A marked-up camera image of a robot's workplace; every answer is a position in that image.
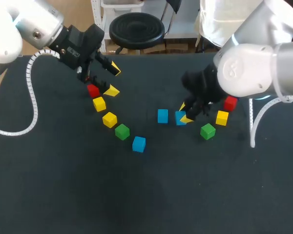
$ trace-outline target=cube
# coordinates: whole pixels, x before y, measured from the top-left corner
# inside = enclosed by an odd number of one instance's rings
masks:
[[[238,99],[236,97],[227,97],[224,103],[225,111],[233,111],[238,103]]]
[[[103,116],[103,124],[109,128],[114,127],[117,124],[117,117],[113,113],[109,112],[105,116]]]
[[[97,86],[95,86],[93,84],[89,84],[89,85],[87,85],[87,89],[88,89],[88,92],[89,92],[91,98],[96,98],[96,97],[100,96],[100,91]]]
[[[106,109],[105,101],[102,97],[98,97],[93,99],[94,107],[96,108],[97,112],[103,111]]]
[[[125,140],[130,136],[130,129],[127,128],[124,124],[121,124],[117,128],[115,128],[115,135],[120,140]]]
[[[157,122],[158,123],[168,123],[168,110],[159,109],[157,112]]]
[[[213,136],[215,136],[216,129],[211,124],[206,124],[201,128],[201,136],[205,139],[211,139]]]
[[[181,125],[186,125],[186,123],[181,122],[181,118],[185,116],[186,112],[185,111],[176,111],[175,117],[176,117],[176,125],[181,126]]]
[[[132,143],[132,150],[135,152],[143,153],[146,147],[146,139],[136,136]]]
[[[218,111],[217,114],[217,119],[216,119],[216,124],[218,125],[227,125],[227,120],[228,120],[229,113],[225,111]]]

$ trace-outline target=toy block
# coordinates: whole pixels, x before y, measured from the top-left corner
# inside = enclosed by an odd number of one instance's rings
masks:
[[[218,111],[217,114],[217,119],[216,119],[216,124],[218,125],[227,125],[227,120],[228,120],[229,113],[225,111]]]
[[[109,89],[106,90],[104,92],[105,95],[109,95],[109,96],[112,96],[112,97],[115,97],[116,95],[118,95],[120,92],[119,90],[117,90],[113,85],[109,85]]]
[[[89,84],[89,85],[87,85],[87,89],[88,89],[88,92],[89,92],[91,98],[96,98],[96,97],[100,96],[100,91],[97,86],[95,86],[93,84]]]
[[[180,107],[180,109],[179,109],[179,111],[182,111],[182,109],[184,109],[185,106],[186,106],[186,104],[185,104],[185,102],[183,102],[181,107]]]
[[[168,123],[168,110],[159,109],[157,112],[157,122],[158,123]]]
[[[186,123],[183,123],[180,121],[182,119],[182,117],[185,115],[186,115],[185,111],[176,111],[175,118],[176,118],[176,125],[177,126],[186,125]]]
[[[182,123],[191,123],[191,122],[193,122],[193,120],[187,118],[187,115],[184,115],[184,116],[181,118],[180,122],[182,122]]]
[[[216,129],[211,124],[206,124],[201,128],[201,136],[205,139],[211,139],[213,136],[215,136]]]
[[[146,147],[146,139],[136,136],[132,143],[132,150],[135,152],[143,153]]]
[[[100,112],[106,109],[106,104],[103,97],[98,97],[96,99],[93,99],[93,104],[97,112]]]
[[[117,124],[117,117],[116,115],[112,114],[111,112],[107,113],[103,116],[103,123],[105,126],[112,128],[115,124]]]
[[[113,61],[112,61],[112,66],[117,69],[117,73],[115,74],[115,76],[118,76],[121,73],[121,70],[118,68],[118,66]]]
[[[225,111],[233,111],[238,103],[238,99],[236,97],[229,96],[226,98],[224,103]]]
[[[115,135],[120,140],[125,140],[130,136],[130,129],[127,128],[124,124],[121,124],[117,128],[115,128]]]

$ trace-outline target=green cube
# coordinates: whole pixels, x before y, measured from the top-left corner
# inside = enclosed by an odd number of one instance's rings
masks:
[[[115,135],[120,140],[125,140],[130,136],[130,129],[127,128],[125,125],[121,124],[117,128],[115,128]]]
[[[205,139],[211,139],[215,136],[216,129],[211,126],[209,123],[201,128],[201,136]]]

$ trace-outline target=stool seat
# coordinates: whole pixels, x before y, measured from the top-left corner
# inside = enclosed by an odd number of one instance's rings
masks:
[[[110,25],[109,35],[118,46],[143,50],[164,41],[165,27],[155,16],[133,12],[117,17]]]

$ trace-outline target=blue cube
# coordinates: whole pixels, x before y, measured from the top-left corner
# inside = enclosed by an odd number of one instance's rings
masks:
[[[157,122],[158,123],[168,123],[168,110],[159,109],[157,113]]]
[[[181,118],[185,116],[186,112],[185,111],[176,111],[175,116],[176,116],[176,125],[186,125],[186,123],[181,122]]]
[[[146,139],[143,137],[136,136],[132,143],[132,150],[143,153],[146,147]]]

